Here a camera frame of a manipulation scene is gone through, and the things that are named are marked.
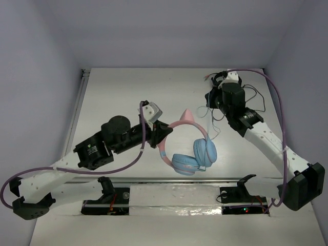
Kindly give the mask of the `blue pink cat-ear headphones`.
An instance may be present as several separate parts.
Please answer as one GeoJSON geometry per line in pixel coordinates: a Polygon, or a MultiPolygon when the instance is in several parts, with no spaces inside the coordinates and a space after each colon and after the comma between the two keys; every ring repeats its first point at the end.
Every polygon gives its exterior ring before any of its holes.
{"type": "Polygon", "coordinates": [[[168,127],[177,132],[169,134],[157,147],[162,161],[176,173],[193,176],[197,172],[205,172],[217,161],[214,142],[189,109],[168,127]]]}

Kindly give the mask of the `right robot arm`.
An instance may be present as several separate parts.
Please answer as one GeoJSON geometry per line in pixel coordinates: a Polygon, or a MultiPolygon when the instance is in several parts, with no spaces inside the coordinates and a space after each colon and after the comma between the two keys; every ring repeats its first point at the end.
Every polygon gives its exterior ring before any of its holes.
{"type": "Polygon", "coordinates": [[[207,107],[219,109],[229,126],[252,143],[281,173],[282,179],[247,175],[237,183],[237,197],[249,201],[256,195],[278,199],[292,211],[318,197],[323,190],[325,169],[310,163],[285,145],[263,118],[245,105],[245,91],[238,83],[213,87],[205,96],[207,107]]]}

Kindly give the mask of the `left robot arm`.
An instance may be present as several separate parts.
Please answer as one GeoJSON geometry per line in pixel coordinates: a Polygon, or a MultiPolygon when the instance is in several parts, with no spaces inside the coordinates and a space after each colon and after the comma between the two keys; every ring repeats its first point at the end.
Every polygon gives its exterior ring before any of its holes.
{"type": "Polygon", "coordinates": [[[149,127],[144,119],[131,126],[124,116],[114,116],[101,126],[101,130],[79,143],[62,159],[45,168],[35,168],[32,177],[22,173],[11,177],[6,184],[17,199],[9,205],[14,214],[24,220],[37,219],[55,207],[82,200],[111,204],[116,192],[109,171],[98,168],[114,160],[133,147],[155,148],[173,129],[156,120],[149,127]]]}

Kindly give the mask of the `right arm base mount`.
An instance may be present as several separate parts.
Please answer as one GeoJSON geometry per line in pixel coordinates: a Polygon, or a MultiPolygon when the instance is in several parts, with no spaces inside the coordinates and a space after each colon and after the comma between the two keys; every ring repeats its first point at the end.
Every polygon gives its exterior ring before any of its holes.
{"type": "Polygon", "coordinates": [[[221,187],[216,201],[223,205],[223,215],[268,214],[270,206],[267,199],[260,195],[251,195],[245,184],[256,177],[249,174],[237,181],[234,187],[221,187]]]}

